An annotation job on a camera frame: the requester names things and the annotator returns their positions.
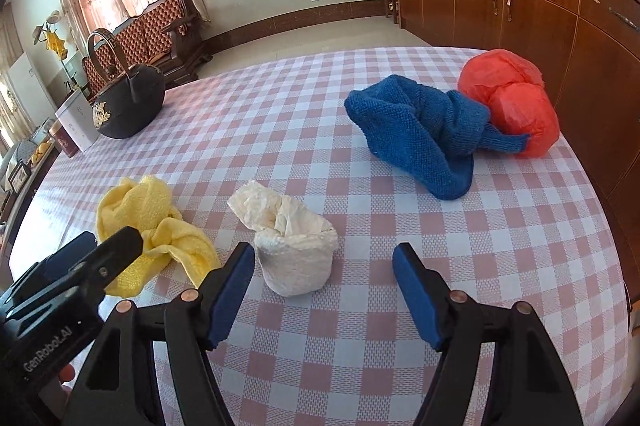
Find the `black iron teapot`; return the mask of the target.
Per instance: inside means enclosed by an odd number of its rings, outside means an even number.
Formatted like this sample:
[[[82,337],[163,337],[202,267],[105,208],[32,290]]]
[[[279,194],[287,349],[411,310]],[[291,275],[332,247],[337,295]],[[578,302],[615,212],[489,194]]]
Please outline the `black iron teapot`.
[[[109,79],[94,48],[94,39],[102,38],[104,46],[122,68],[122,73]],[[151,64],[128,64],[122,45],[104,28],[92,31],[87,40],[89,59],[106,84],[92,101],[92,120],[96,130],[113,139],[126,139],[138,134],[160,113],[165,99],[165,79],[159,68]]]

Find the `blue knitted cloth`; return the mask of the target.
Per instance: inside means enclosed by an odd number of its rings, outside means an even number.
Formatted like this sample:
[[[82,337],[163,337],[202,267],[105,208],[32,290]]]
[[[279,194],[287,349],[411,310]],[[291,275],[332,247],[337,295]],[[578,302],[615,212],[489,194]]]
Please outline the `blue knitted cloth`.
[[[443,92],[396,74],[353,90],[344,107],[375,157],[420,181],[439,200],[469,191],[476,150],[518,154],[529,139],[499,131],[485,105],[457,90]]]

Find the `wooden sofa red cushions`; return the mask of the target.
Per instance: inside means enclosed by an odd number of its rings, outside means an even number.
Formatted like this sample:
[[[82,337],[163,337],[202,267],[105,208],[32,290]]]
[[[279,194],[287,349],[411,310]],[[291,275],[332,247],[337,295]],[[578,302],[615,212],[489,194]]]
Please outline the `wooden sofa red cushions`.
[[[201,36],[203,26],[193,0],[157,0],[112,34],[130,66],[154,66],[166,87],[174,88],[195,81],[198,68],[213,58]]]

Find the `white paper towel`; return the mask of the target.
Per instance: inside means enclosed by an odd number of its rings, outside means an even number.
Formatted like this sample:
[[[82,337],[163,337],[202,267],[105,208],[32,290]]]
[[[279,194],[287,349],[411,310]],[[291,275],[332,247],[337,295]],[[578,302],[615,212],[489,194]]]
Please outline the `white paper towel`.
[[[338,234],[302,202],[251,180],[228,200],[239,221],[255,232],[262,276],[288,298],[318,291],[329,280]]]

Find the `brown wooden sideboard cabinet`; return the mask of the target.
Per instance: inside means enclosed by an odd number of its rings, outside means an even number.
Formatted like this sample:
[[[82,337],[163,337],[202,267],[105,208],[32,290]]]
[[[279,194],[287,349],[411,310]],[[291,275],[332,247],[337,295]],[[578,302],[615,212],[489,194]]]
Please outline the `brown wooden sideboard cabinet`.
[[[541,71],[561,131],[613,231],[639,297],[639,0],[397,0],[434,46],[504,48]]]

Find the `red plastic bag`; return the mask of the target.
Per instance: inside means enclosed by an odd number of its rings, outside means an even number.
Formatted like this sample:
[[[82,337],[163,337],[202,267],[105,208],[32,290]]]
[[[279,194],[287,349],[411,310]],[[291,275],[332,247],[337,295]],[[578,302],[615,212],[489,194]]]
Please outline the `red plastic bag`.
[[[492,125],[509,135],[528,135],[521,157],[543,157],[560,138],[559,118],[540,70],[506,49],[471,58],[462,68],[458,90],[485,105]]]

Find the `yellow cloth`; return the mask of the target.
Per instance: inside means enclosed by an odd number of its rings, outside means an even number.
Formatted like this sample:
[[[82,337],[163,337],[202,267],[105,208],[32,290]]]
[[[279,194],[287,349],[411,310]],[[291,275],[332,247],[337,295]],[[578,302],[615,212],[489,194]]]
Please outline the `yellow cloth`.
[[[142,254],[107,285],[106,294],[137,296],[152,278],[175,261],[194,287],[222,266],[213,242],[182,218],[172,204],[167,183],[154,176],[139,181],[124,177],[104,195],[96,210],[96,232],[101,241],[122,227],[133,227],[143,240]]]

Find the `pink checkered tablecloth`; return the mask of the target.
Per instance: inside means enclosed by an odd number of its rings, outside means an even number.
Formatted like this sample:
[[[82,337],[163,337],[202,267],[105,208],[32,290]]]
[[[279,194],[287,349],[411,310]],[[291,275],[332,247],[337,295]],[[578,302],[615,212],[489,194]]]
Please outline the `pink checkered tablecloth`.
[[[124,177],[171,187],[186,221],[221,256],[253,234],[229,209],[250,180],[303,201],[338,233],[330,279],[293,298],[255,275],[229,338],[210,355],[239,425],[408,425],[438,356],[422,342],[393,275],[407,242],[477,302],[532,305],[588,425],[625,399],[628,313],[610,228],[565,140],[545,157],[477,154],[461,199],[435,199],[370,153],[344,101],[387,75],[452,90],[468,49],[378,48],[259,64],[169,90],[128,140],[58,157],[9,259],[20,275],[96,224]]]

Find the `white box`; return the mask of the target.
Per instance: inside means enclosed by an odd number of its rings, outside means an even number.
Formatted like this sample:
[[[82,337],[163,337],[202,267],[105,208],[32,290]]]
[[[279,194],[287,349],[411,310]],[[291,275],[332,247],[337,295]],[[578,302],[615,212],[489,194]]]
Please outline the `white box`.
[[[81,90],[69,94],[55,115],[81,152],[86,152],[100,138],[93,124],[92,108]]]

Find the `dark red tea canister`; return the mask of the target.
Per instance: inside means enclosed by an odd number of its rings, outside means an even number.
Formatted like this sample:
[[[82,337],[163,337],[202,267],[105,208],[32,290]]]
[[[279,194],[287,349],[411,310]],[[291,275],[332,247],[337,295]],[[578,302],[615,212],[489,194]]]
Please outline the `dark red tea canister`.
[[[78,146],[59,120],[52,123],[49,134],[67,157],[73,157],[79,152]]]

